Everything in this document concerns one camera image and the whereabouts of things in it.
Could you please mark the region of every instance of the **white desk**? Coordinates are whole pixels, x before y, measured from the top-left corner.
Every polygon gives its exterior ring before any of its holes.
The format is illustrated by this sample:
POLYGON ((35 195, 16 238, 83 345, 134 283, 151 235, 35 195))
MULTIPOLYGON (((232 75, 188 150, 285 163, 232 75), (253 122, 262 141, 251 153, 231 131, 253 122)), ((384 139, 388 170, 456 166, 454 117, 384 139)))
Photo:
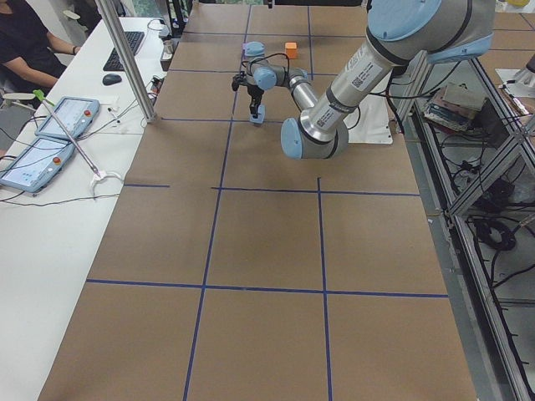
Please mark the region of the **white desk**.
MULTIPOLYGON (((123 18, 125 30, 146 32, 142 48, 135 56, 144 82, 162 76, 163 48, 158 33, 147 31, 149 18, 123 18)), ((48 98, 62 96, 104 99, 119 97, 120 113, 133 100, 125 73, 120 84, 105 87, 102 71, 113 48, 103 23, 94 30, 69 65, 48 98)), ((108 105, 89 128, 99 128, 111 120, 108 105)), ((43 106, 36 115, 45 114, 43 106)), ((121 118, 118 126, 81 142, 81 146, 102 170, 125 175, 140 143, 145 122, 139 107, 121 118)), ((35 125, 29 124, 19 140, 29 143, 35 125)), ((14 144, 9 155, 17 155, 25 145, 14 144)), ((6 162, 0 164, 5 168, 6 162)), ((93 172, 80 155, 64 168, 36 197, 21 195, 19 203, 49 203, 90 196, 93 172)), ((96 186, 97 195, 118 194, 122 184, 108 180, 96 186)), ((0 188, 0 199, 19 191, 0 188)), ((37 399, 52 367, 54 357, 91 267, 100 240, 115 207, 116 198, 82 200, 59 206, 12 206, 0 203, 0 399, 37 399)))

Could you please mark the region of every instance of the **aluminum rail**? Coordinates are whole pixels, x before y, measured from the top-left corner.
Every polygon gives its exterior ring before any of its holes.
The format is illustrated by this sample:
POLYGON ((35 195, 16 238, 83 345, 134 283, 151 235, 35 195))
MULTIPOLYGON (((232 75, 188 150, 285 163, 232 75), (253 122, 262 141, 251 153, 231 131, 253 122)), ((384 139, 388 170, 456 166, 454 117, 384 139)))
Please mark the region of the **aluminum rail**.
POLYGON ((96 0, 96 3, 99 6, 100 14, 110 33, 111 40, 114 43, 121 63, 125 66, 126 77, 130 82, 130 87, 134 91, 134 96, 141 107, 141 111, 143 112, 147 123, 151 123, 155 120, 156 113, 147 94, 140 71, 135 64, 134 54, 126 40, 126 35, 120 24, 119 16, 115 11, 112 2, 96 0))

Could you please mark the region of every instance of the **small block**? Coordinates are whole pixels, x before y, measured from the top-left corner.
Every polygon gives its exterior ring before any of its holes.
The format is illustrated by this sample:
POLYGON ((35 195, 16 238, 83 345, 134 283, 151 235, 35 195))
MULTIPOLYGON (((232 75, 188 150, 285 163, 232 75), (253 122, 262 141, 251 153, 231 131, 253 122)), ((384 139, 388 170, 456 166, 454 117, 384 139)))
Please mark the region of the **small block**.
POLYGON ((295 42, 286 42, 284 44, 285 53, 290 59, 298 57, 298 44, 295 42))

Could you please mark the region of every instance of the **metal pole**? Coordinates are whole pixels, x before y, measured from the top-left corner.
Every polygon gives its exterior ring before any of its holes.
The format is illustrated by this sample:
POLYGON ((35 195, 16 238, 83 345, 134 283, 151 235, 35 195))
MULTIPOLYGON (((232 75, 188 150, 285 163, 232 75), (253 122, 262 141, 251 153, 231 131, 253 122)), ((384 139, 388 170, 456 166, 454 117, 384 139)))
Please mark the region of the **metal pole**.
MULTIPOLYGON (((425 52, 419 52, 413 63, 415 63, 415 69, 410 75, 412 83, 405 89, 403 97, 411 98, 420 94, 433 69, 433 66, 427 63, 425 52)), ((414 102, 414 99, 402 99, 400 101, 400 104, 398 105, 398 115, 400 116, 401 121, 405 121, 414 102)))
POLYGON ((147 123, 151 123, 155 120, 156 113, 152 107, 152 103, 147 95, 145 84, 141 78, 141 74, 137 65, 135 64, 134 54, 126 41, 126 35, 123 31, 123 27, 120 24, 119 16, 115 11, 112 2, 105 0, 96 0, 99 6, 100 14, 104 20, 108 32, 110 33, 111 40, 114 43, 117 54, 120 56, 121 63, 125 66, 126 77, 130 82, 130 86, 134 91, 134 96, 137 99, 143 115, 147 120, 147 123))
POLYGON ((46 101, 41 102, 42 105, 45 107, 46 110, 52 115, 52 118, 56 120, 56 123, 58 123, 59 127, 63 130, 65 135, 67 135, 67 138, 69 138, 70 142, 74 145, 76 150, 82 155, 85 162, 88 164, 88 166, 91 168, 91 170, 98 176, 100 176, 99 169, 93 163, 93 161, 85 154, 84 150, 80 147, 78 141, 73 137, 73 135, 70 133, 69 129, 65 126, 63 121, 59 119, 58 115, 54 112, 54 109, 52 106, 50 106, 46 101))

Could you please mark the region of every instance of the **screen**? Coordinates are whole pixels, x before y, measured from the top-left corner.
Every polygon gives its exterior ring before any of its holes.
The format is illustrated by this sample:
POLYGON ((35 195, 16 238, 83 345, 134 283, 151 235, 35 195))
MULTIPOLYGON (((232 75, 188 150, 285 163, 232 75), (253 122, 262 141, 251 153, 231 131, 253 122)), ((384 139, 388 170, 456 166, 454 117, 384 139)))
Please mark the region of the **screen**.
MULTIPOLYGON (((89 109, 91 102, 78 99, 64 99, 55 110, 56 115, 72 134, 74 126, 84 117, 84 111, 89 109)), ((47 135, 65 135, 55 119, 50 118, 39 128, 43 134, 47 135)))
POLYGON ((2 177, 14 184, 32 186, 66 144, 39 139, 2 177))

